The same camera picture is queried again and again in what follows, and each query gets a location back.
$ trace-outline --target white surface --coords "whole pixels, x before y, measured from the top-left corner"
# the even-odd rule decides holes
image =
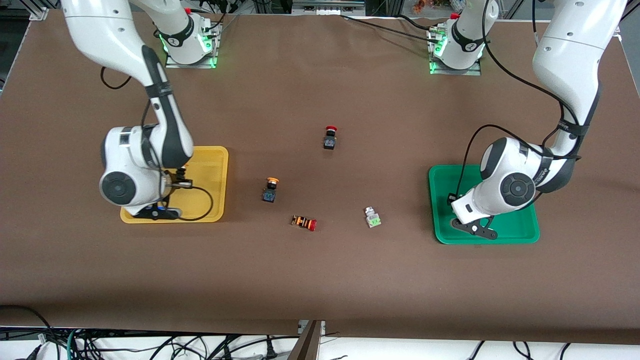
[[[180,343],[189,341],[192,337],[182,337]],[[224,337],[207,336],[205,341],[209,350],[212,350]],[[97,340],[96,344],[101,348],[150,348],[160,345],[167,338],[114,338]],[[264,336],[243,336],[231,344],[230,349],[255,340],[264,339]],[[296,339],[275,340],[274,350],[283,354],[279,359],[286,358],[286,353],[291,351]],[[26,358],[39,344],[38,340],[0,341],[0,360],[16,360]],[[347,355],[345,360],[357,359],[420,359],[420,360],[467,360],[476,348],[478,341],[459,340],[403,340],[403,339],[373,339],[373,338],[322,338],[318,360],[332,360]],[[531,357],[535,360],[557,360],[560,356],[562,343],[529,343]],[[196,351],[204,351],[204,346],[198,340],[189,347]],[[170,358],[171,347],[164,348],[156,357],[156,360]],[[238,352],[234,352],[234,358],[247,358],[266,353],[266,343],[256,344]],[[146,352],[104,352],[105,360],[146,360],[153,350]],[[66,354],[61,349],[61,358]],[[55,360],[55,349],[51,344],[44,346],[38,360]],[[179,360],[197,360],[198,356],[187,353],[180,356]],[[480,349],[476,360],[515,360],[524,359],[508,341],[487,341]],[[632,345],[598,345],[598,344],[571,344],[564,354],[564,360],[638,360],[640,359],[640,346]]]

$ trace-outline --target black strap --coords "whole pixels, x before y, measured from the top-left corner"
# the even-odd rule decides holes
[[[451,35],[453,36],[453,39],[458,44],[460,44],[460,47],[462,47],[462,51],[464,51],[465,53],[474,52],[478,48],[478,46],[482,45],[483,43],[482,38],[479,38],[478,40],[471,40],[462,35],[458,31],[458,21],[453,23],[453,26],[451,27]]]
[[[558,122],[558,129],[573,134],[575,136],[584,136],[587,135],[587,131],[589,131],[588,125],[576,125],[571,122],[568,122],[565,119],[560,119]]]
[[[193,19],[187,15],[187,18],[189,19],[189,23],[187,24],[187,27],[184,28],[184,30],[182,30],[181,32],[177,33],[177,34],[165,34],[162,31],[158,32],[160,33],[160,35],[162,36],[162,39],[166,42],[169,43],[169,45],[173,46],[173,47],[180,47],[182,46],[183,41],[185,41],[185,39],[187,39],[188,37],[191,36],[191,34],[193,33]]]
[[[554,159],[554,154],[549,150],[548,147],[542,150],[543,156],[540,160],[540,166],[538,167],[538,171],[536,175],[533,177],[533,183],[536,184],[536,187],[542,183],[542,181],[547,178],[549,175],[549,168],[551,167],[551,161]]]
[[[173,89],[171,88],[171,84],[169,84],[168,81],[165,81],[164,83],[145,86],[145,90],[147,91],[147,96],[149,96],[149,99],[173,94]]]

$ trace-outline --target robotic arm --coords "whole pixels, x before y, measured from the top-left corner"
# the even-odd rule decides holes
[[[195,62],[206,54],[201,17],[186,14],[179,0],[165,0],[162,6],[153,0],[132,2],[146,10],[169,39],[174,60]],[[62,8],[76,47],[94,62],[138,80],[156,113],[158,124],[115,127],[102,143],[100,193],[136,215],[168,193],[171,182],[160,169],[189,161],[191,135],[163,66],[136,31],[127,0],[62,0]]]
[[[483,181],[451,204],[462,224],[522,209],[536,190],[553,192],[569,182],[598,104],[600,57],[625,5],[625,0],[555,1],[533,58],[536,77],[569,107],[563,108],[555,143],[544,149],[529,144],[542,155],[513,138],[489,145],[480,165]]]

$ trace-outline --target green tray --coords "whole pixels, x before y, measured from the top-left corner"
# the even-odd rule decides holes
[[[429,170],[429,192],[433,210],[433,227],[440,242],[449,245],[525,244],[534,243],[540,237],[538,218],[534,205],[511,213],[497,215],[490,228],[498,232],[494,240],[474,236],[451,227],[455,214],[447,204],[449,193],[456,192],[462,165],[436,165]],[[480,165],[467,165],[460,185],[464,194],[482,181]]]

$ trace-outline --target small toy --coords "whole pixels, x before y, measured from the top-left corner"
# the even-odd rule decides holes
[[[333,150],[335,147],[335,132],[338,130],[335,126],[326,127],[326,136],[324,137],[324,148]]]
[[[276,199],[276,186],[280,180],[267,177],[267,187],[262,191],[262,201],[273,202]]]
[[[369,229],[382,224],[380,216],[376,214],[376,211],[373,210],[372,207],[364,209],[364,213],[367,215],[367,224],[369,225]]]
[[[296,215],[293,215],[291,218],[291,225],[306,227],[310,231],[316,230],[316,220],[312,218],[297,217]]]

